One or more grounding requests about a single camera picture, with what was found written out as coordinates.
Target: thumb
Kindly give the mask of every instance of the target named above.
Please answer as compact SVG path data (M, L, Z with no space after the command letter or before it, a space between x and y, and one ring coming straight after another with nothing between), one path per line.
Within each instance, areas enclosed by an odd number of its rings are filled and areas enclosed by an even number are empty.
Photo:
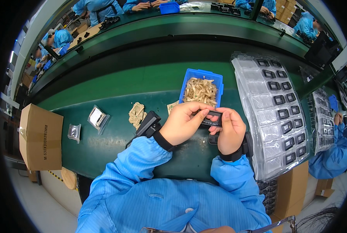
M223 131L228 132L229 130L233 129L231 116L228 111L223 112L221 120Z
M193 127L198 128L199 125L202 123L203 119L207 116L207 114L210 112L208 109L203 109L199 111L190 121L189 124L191 124Z

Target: small plastic bag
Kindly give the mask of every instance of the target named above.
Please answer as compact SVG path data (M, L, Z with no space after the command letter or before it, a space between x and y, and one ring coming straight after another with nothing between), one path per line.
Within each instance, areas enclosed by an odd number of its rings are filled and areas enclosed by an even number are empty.
M81 127L81 124L79 125L70 124L70 127L68 128L68 134L67 134L67 137L69 139L76 140L78 144L80 143L80 127Z
M97 105L94 105L91 114L89 114L88 122L98 130L98 135L101 135L109 118L110 115L105 114Z

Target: safety glasses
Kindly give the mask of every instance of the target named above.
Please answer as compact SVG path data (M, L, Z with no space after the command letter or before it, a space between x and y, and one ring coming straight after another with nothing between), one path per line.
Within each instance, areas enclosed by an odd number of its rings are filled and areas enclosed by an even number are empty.
M239 231L238 233L263 233L269 230L272 230L273 228L276 228L278 226L281 226L285 223L290 224L290 228L291 228L291 232L292 233L297 233L297 225L295 222L295 215L284 218L276 223L272 223L271 225L256 229L256 230L243 230L243 231ZM155 228L151 228L151 227L143 227L140 230L140 233L180 233L177 231L165 231L165 230L157 230Z

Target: black hair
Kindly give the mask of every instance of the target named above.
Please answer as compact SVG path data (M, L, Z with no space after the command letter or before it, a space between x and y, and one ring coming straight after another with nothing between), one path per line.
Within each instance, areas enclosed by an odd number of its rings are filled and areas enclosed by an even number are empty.
M303 232L323 232L324 228L328 226L339 213L340 208L326 207L320 212L311 214L297 223L297 233Z

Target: yellow black hazard tape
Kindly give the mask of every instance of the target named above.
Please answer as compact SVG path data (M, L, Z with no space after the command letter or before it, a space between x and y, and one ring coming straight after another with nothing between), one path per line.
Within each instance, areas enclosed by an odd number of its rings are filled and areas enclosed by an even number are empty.
M54 174L52 171L48 170L48 172L50 172L50 174L54 175L55 178L58 178L60 181L63 182L63 179L61 179L59 176L57 176L56 174Z

